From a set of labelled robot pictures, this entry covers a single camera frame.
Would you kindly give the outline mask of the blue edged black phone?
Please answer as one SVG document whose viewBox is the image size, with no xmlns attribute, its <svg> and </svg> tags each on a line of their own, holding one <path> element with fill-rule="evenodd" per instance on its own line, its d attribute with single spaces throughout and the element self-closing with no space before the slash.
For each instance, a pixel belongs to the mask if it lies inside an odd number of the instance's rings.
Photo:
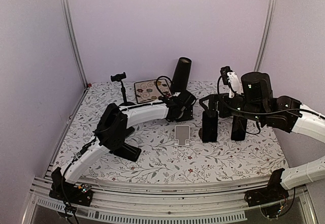
<svg viewBox="0 0 325 224">
<path fill-rule="evenodd" d="M 209 117 L 207 112 L 202 114 L 202 141 L 203 143 L 217 142 L 218 115 Z"/>
</svg>

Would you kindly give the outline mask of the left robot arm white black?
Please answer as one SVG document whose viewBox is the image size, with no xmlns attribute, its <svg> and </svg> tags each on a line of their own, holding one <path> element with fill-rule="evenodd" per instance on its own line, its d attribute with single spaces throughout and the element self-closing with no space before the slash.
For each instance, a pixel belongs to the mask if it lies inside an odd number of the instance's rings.
<svg viewBox="0 0 325 224">
<path fill-rule="evenodd" d="M 68 165 L 52 171 L 51 179 L 57 184 L 56 193 L 65 201 L 72 200 L 76 193 L 74 187 L 69 184 L 75 184 L 89 167 L 107 153 L 136 162 L 141 149 L 125 142 L 126 137 L 133 132 L 133 127 L 158 119 L 168 122 L 190 120 L 196 100 L 196 97 L 186 90 L 140 105 L 109 104 L 93 132 L 94 139 L 85 144 Z"/>
</svg>

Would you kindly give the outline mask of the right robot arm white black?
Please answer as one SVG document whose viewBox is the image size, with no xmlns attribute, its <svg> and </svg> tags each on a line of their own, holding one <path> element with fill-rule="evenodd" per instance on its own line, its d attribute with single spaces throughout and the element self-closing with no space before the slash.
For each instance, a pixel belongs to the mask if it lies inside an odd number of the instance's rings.
<svg viewBox="0 0 325 224">
<path fill-rule="evenodd" d="M 218 91 L 199 100 L 210 118 L 233 118 L 234 141 L 244 140 L 247 121 L 257 126 L 269 126 L 287 133 L 308 136 L 324 142 L 324 115 L 297 99 L 282 95 L 273 97 L 267 73 L 250 72 L 241 78 L 231 70 L 221 72 L 218 82 L 229 87 L 228 93 Z"/>
</svg>

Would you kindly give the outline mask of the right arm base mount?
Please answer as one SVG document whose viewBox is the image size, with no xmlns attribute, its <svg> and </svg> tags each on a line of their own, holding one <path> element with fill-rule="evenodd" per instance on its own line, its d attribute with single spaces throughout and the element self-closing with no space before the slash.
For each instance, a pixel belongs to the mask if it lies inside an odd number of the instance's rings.
<svg viewBox="0 0 325 224">
<path fill-rule="evenodd" d="M 281 175 L 284 168 L 275 170 L 266 187 L 248 190 L 245 192 L 244 200 L 249 207 L 272 203 L 289 197 L 288 190 L 281 185 Z"/>
</svg>

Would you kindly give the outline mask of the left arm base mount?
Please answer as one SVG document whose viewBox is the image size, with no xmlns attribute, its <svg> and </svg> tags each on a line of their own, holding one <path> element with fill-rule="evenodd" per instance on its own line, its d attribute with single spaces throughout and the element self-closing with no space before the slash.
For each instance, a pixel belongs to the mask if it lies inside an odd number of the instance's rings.
<svg viewBox="0 0 325 224">
<path fill-rule="evenodd" d="M 49 197 L 71 204 L 89 207 L 93 197 L 91 186 L 87 184 L 75 185 L 67 183 L 61 173 L 61 168 L 57 167 L 51 173 L 52 185 Z"/>
</svg>

